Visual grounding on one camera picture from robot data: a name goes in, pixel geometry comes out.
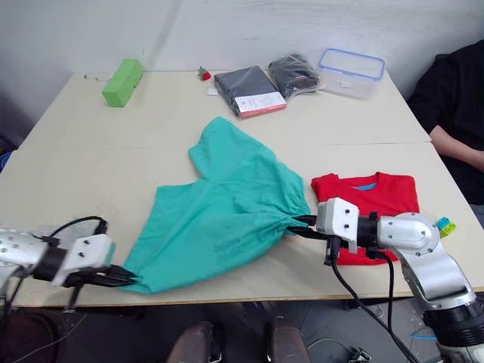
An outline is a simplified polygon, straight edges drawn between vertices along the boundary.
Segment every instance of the teal cloth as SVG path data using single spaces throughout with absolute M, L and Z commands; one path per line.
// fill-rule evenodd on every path
M 189 151 L 201 175 L 157 189 L 150 217 L 125 268 L 126 290 L 159 293 L 245 265 L 277 244 L 293 216 L 309 214 L 303 180 L 266 146 L 223 117 Z

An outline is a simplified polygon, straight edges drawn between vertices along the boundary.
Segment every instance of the plastic bag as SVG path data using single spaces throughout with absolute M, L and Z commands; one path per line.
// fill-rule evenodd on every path
M 270 63 L 269 75 L 286 101 L 300 93 L 320 88 L 319 75 L 300 54 L 292 54 Z
M 281 93 L 259 66 L 216 74 L 214 84 L 241 119 L 286 108 Z

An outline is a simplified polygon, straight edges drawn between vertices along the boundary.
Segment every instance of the black jacket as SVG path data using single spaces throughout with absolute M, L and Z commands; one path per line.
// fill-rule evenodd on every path
M 437 57 L 408 105 L 428 133 L 440 125 L 451 137 L 484 150 L 484 40 Z M 467 202 L 484 204 L 484 173 L 451 157 L 442 160 Z

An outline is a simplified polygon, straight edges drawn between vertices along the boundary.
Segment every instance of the table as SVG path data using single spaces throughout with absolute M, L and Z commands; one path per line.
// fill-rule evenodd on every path
M 122 264 L 149 215 L 156 187 L 196 180 L 188 148 L 211 119 L 232 118 L 221 98 L 205 95 L 208 86 L 196 73 L 145 73 L 128 105 L 111 108 L 101 97 L 104 83 L 74 74 L 0 175 L 2 224 L 30 230 L 100 215 L 117 243 L 114 262 Z M 473 287 L 484 290 L 479 270 L 484 231 L 387 74 L 367 101 L 316 92 L 295 98 L 284 111 L 234 123 L 303 177 L 313 213 L 309 183 L 315 176 L 413 175 L 421 212 L 457 223 L 444 246 Z M 324 248 L 324 241 L 285 236 L 263 257 L 210 281 L 150 296 L 86 286 L 78 304 L 349 297 L 323 265 Z M 409 296 L 399 270 L 397 264 L 396 296 Z M 361 296 L 387 295 L 386 265 L 341 271 Z M 68 289 L 28 279 L 16 304 L 63 306 L 69 295 Z
M 306 197 L 315 211 L 309 187 L 312 177 L 338 173 L 341 177 L 376 171 L 413 175 L 421 212 L 430 218 L 451 218 L 457 231 L 443 240 L 470 283 L 484 290 L 480 258 L 484 231 L 443 163 L 429 143 L 328 145 L 302 147 L 297 153 L 277 147 L 281 161 L 305 180 Z M 302 153 L 312 153 L 312 159 Z M 60 224 L 69 218 L 102 215 L 117 243 L 114 262 L 123 263 L 146 221 L 158 185 L 181 184 L 197 178 L 186 151 L 167 154 L 162 149 L 131 150 L 19 150 L 0 178 L 2 222 L 30 229 Z M 86 286 L 80 306 L 123 306 L 160 303 L 199 303 L 267 299 L 338 299 L 348 293 L 322 263 L 325 242 L 286 236 L 267 255 L 211 281 L 144 296 Z M 363 297 L 387 295 L 386 265 L 345 266 L 341 271 Z M 396 296 L 410 291 L 396 264 Z M 62 306 L 69 290 L 28 279 L 17 298 L 19 306 Z
M 114 108 L 101 95 L 105 82 L 73 74 L 21 148 L 173 150 L 176 144 L 177 151 L 185 151 L 214 117 L 234 119 L 222 98 L 206 95 L 210 84 L 198 80 L 195 72 L 145 73 L 129 103 Z M 269 147 L 430 140 L 387 73 L 370 100 L 316 92 L 294 98 L 284 111 L 237 126 Z M 176 139 L 174 130 L 179 132 Z

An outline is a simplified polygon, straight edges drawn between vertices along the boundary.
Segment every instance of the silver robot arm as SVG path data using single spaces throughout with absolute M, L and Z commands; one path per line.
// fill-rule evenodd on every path
M 484 311 L 457 262 L 444 250 L 435 223 L 418 213 L 381 217 L 377 246 L 400 258 L 423 319 L 448 362 L 484 361 Z
M 439 229 L 418 213 L 396 217 L 360 216 L 358 207 L 332 198 L 319 203 L 318 215 L 296 217 L 311 228 L 289 228 L 307 238 L 327 240 L 326 265 L 335 263 L 341 247 L 358 247 L 374 258 L 390 249 L 437 338 L 442 358 L 451 363 L 484 362 L 484 309 L 457 262 L 440 242 Z
M 79 238 L 66 250 L 53 237 L 33 237 L 0 227 L 0 291 L 10 277 L 50 281 L 53 287 L 74 287 L 66 311 L 73 311 L 84 284 L 119 287 L 136 283 L 136 276 L 110 261 L 115 244 L 105 233 Z

